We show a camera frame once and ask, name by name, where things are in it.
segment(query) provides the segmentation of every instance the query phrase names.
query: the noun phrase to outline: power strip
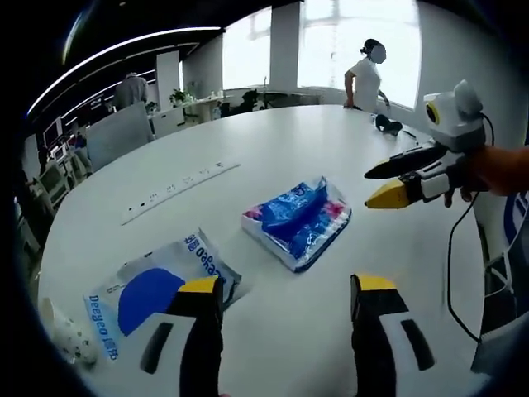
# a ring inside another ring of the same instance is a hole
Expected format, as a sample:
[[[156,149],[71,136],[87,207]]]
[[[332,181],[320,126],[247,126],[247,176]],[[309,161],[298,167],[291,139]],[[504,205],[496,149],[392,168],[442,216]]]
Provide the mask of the power strip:
[[[201,184],[202,182],[220,175],[228,170],[238,167],[240,163],[223,163],[219,161],[214,166],[203,168],[194,175],[186,176],[172,184],[168,184],[165,188],[157,192],[149,194],[149,197],[140,201],[138,204],[128,206],[122,217],[122,226],[129,223],[131,220],[138,218],[142,213],[146,213],[150,209],[163,203],[165,200],[180,194],[192,187]]]

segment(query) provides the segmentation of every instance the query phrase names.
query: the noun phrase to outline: blue tissue packaging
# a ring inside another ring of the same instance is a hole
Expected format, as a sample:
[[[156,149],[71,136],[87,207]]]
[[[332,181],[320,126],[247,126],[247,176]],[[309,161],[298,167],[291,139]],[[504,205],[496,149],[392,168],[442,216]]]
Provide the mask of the blue tissue packaging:
[[[242,214],[241,225],[291,271],[316,261],[349,223],[351,209],[325,177],[305,181]]]

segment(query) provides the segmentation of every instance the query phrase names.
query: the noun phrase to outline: plastic bag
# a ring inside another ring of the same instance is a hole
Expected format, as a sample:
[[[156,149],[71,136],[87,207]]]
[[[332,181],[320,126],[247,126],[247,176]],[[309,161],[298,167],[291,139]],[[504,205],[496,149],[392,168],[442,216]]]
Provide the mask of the plastic bag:
[[[298,273],[310,268],[347,226],[350,215],[340,191],[320,177],[246,211],[241,225]]]
[[[130,335],[152,313],[164,313],[186,281],[209,275],[222,279],[226,308],[241,276],[224,263],[198,229],[181,241],[127,262],[114,276],[85,295],[88,317],[107,356],[116,360],[120,339]]]

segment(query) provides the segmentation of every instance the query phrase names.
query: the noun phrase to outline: white table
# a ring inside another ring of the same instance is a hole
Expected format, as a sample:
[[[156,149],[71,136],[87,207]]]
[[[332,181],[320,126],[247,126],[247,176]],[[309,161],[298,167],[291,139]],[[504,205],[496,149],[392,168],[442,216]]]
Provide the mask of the white table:
[[[42,258],[39,297],[50,297],[82,322],[83,293],[125,261],[201,227],[252,286],[224,318],[222,392],[352,395],[349,277],[363,271],[395,280],[436,358],[419,379],[399,384],[399,392],[424,395],[424,382],[428,395],[457,395],[472,385],[468,368],[475,343],[446,309],[446,245],[467,204],[455,198],[451,209],[439,199],[402,210],[368,210],[364,201],[383,181],[364,179],[364,172],[413,145],[407,135],[384,135],[369,121],[368,114],[340,106],[270,109],[198,125],[123,156],[62,203]],[[219,160],[241,167],[120,226],[131,200]],[[315,265],[295,275],[243,233],[240,215],[314,175],[335,183],[353,213]],[[455,232],[452,265],[454,308],[479,333],[484,272],[472,213]]]

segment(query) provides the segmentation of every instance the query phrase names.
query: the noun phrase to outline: cable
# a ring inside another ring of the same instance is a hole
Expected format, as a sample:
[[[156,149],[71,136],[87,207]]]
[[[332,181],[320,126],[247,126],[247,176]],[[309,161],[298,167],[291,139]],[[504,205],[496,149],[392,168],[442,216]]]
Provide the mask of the cable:
[[[496,137],[494,135],[494,127],[490,119],[486,114],[480,113],[480,115],[487,120],[488,124],[490,125],[490,134],[491,134],[491,145],[494,145],[494,142],[496,140]],[[474,203],[476,202],[476,199],[479,196],[479,192],[474,196],[472,199],[472,202],[470,203],[469,207],[463,212],[463,214],[459,217],[459,219],[454,223],[454,226],[452,227],[452,230],[450,230],[450,236],[448,237],[448,258],[446,261],[446,278],[447,280],[447,286],[446,286],[446,303],[448,305],[448,311],[454,318],[454,320],[460,325],[461,328],[463,328],[463,331],[466,332],[466,334],[471,337],[474,341],[477,343],[481,342],[481,337],[476,337],[466,326],[465,323],[460,319],[460,317],[455,313],[454,308],[452,307],[452,293],[451,293],[451,273],[452,273],[452,239],[454,237],[454,232],[457,226],[465,219],[466,214],[470,212],[470,209],[474,206]]]

